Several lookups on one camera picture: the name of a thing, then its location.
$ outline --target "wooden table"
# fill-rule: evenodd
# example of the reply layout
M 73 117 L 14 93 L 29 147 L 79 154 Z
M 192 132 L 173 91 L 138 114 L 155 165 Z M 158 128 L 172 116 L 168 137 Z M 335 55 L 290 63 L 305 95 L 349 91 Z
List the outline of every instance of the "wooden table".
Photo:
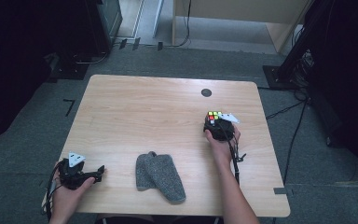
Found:
M 189 1 L 173 0 L 173 45 L 175 17 L 187 17 Z M 303 21 L 312 2 L 313 0 L 192 0 L 190 17 L 265 22 L 275 49 L 281 52 L 289 36 Z
M 204 97 L 201 90 L 212 96 Z M 103 181 L 92 186 L 77 212 L 222 216 L 218 176 L 202 131 L 209 110 L 232 113 L 241 123 L 238 163 L 241 189 L 259 217 L 287 217 L 269 128 L 256 85 L 163 77 L 91 77 L 62 150 L 86 157 L 84 172 L 105 165 Z M 186 201 L 170 204 L 157 189 L 138 191 L 135 162 L 155 151 L 172 155 Z

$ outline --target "fabric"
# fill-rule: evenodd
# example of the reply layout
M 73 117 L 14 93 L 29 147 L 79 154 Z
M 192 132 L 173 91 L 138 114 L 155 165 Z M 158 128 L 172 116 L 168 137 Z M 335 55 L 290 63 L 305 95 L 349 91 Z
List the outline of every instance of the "fabric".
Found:
M 136 187 L 138 190 L 159 189 L 171 203 L 186 199 L 182 180 L 171 155 L 157 155 L 151 151 L 136 161 Z

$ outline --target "hand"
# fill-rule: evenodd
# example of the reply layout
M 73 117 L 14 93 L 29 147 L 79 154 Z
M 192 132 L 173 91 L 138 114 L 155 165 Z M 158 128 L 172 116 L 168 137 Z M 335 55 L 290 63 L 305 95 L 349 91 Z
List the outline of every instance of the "hand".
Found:
M 52 215 L 49 223 L 67 223 L 69 218 L 75 212 L 83 194 L 92 186 L 94 177 L 88 178 L 78 189 L 68 189 L 61 186 L 58 170 L 54 175 L 56 181 L 56 190 L 53 194 Z
M 238 131 L 237 126 L 234 126 L 234 136 L 237 141 L 240 141 L 241 133 Z M 208 139 L 209 143 L 211 144 L 212 153 L 214 157 L 214 161 L 218 166 L 226 166 L 229 167 L 231 163 L 231 152 L 229 149 L 229 145 L 227 141 L 218 141 L 213 138 L 211 132 L 209 130 L 205 130 L 206 139 Z M 231 139 L 230 144 L 232 146 L 235 145 L 234 138 Z

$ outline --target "white controller part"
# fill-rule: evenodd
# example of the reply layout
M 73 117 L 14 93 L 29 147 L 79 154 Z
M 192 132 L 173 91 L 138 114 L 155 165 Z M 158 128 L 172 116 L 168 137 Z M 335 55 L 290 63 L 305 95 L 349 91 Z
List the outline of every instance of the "white controller part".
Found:
M 76 154 L 75 152 L 69 152 L 69 167 L 74 167 L 84 161 L 86 157 Z
M 228 121 L 231 121 L 231 122 L 240 123 L 240 121 L 237 118 L 235 118 L 235 116 L 232 115 L 231 113 L 229 113 L 229 114 L 219 114 L 217 116 L 219 116 L 220 119 L 225 119 L 225 120 L 228 120 Z

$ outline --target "rubik's cube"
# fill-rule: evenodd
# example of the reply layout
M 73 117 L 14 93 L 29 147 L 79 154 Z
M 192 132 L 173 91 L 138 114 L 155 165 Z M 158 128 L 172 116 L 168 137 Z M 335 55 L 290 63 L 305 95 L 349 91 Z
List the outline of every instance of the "rubik's cube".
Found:
M 220 111 L 208 111 L 208 115 L 206 116 L 208 119 L 208 122 L 214 126 L 214 123 L 219 118 L 219 115 L 221 115 L 222 112 Z

